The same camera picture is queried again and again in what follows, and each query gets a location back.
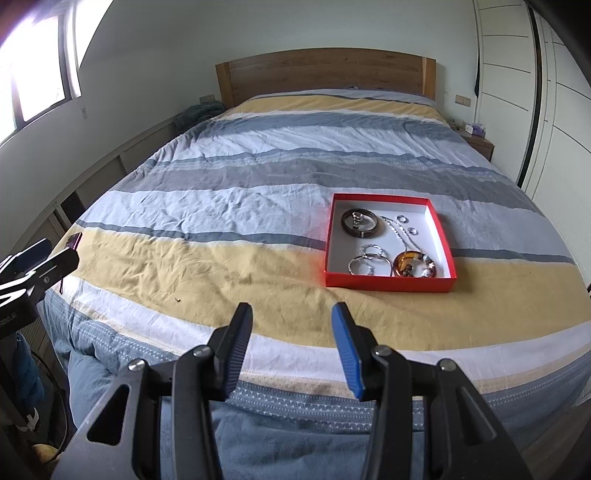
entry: wooden nightstand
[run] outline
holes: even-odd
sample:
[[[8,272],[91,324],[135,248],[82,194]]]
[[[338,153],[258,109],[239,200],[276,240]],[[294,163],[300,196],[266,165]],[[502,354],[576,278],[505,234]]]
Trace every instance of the wooden nightstand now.
[[[476,135],[469,134],[464,129],[456,129],[456,132],[480,155],[491,161],[492,152],[495,149],[495,145],[492,142],[489,142],[485,137],[477,137]]]

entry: blue gripper pad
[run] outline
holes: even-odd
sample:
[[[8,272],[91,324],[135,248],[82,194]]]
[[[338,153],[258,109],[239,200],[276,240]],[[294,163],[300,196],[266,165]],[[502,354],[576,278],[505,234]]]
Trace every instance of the blue gripper pad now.
[[[347,385],[355,398],[361,399],[365,392],[361,376],[361,359],[351,337],[350,328],[357,328],[344,304],[337,303],[332,309],[332,328],[340,363],[343,365]]]

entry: wooden headboard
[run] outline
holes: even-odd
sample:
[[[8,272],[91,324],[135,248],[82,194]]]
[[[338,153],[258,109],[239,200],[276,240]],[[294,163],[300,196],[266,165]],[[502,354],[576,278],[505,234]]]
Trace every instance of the wooden headboard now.
[[[435,100],[435,60],[370,48],[305,48],[216,65],[227,108],[255,95],[358,87],[419,93]]]

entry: yellow stripe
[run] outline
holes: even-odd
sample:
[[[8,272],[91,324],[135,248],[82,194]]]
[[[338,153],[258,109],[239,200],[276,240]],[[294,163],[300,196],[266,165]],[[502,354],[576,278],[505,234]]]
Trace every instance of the yellow stripe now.
[[[327,95],[287,95],[268,98],[257,98],[242,103],[228,110],[218,119],[236,113],[269,113],[291,111],[335,111],[351,110],[356,112],[394,113],[396,115],[414,115],[430,118],[445,123],[437,110],[428,105],[418,103],[393,102],[385,100],[345,99]]]
[[[346,301],[377,340],[402,350],[441,350],[527,340],[591,320],[570,264],[456,258],[448,294],[323,287],[323,253],[253,244],[188,244],[85,229],[76,275],[150,309],[218,327],[240,301],[254,332],[334,346],[330,311]]]

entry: wall outlet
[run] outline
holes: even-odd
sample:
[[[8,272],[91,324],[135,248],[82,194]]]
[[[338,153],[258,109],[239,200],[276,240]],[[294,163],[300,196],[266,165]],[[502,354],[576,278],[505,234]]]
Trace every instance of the wall outlet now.
[[[456,103],[463,106],[470,106],[472,100],[468,97],[463,97],[462,95],[456,95]]]
[[[207,102],[214,102],[216,100],[216,96],[212,93],[206,95],[204,97],[199,97],[199,103],[207,103]]]

